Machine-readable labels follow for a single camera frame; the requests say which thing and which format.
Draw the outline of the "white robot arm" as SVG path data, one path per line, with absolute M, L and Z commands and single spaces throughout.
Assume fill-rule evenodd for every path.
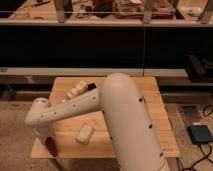
M 98 88 L 57 106 L 35 99 L 25 123 L 44 140 L 51 136 L 53 122 L 96 111 L 103 113 L 120 171 L 170 171 L 144 96 L 123 73 L 113 73 Z

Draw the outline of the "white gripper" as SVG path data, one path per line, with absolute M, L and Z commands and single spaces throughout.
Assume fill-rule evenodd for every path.
M 38 125 L 33 128 L 36 136 L 42 141 L 45 142 L 48 137 L 53 138 L 53 128 L 51 124 Z

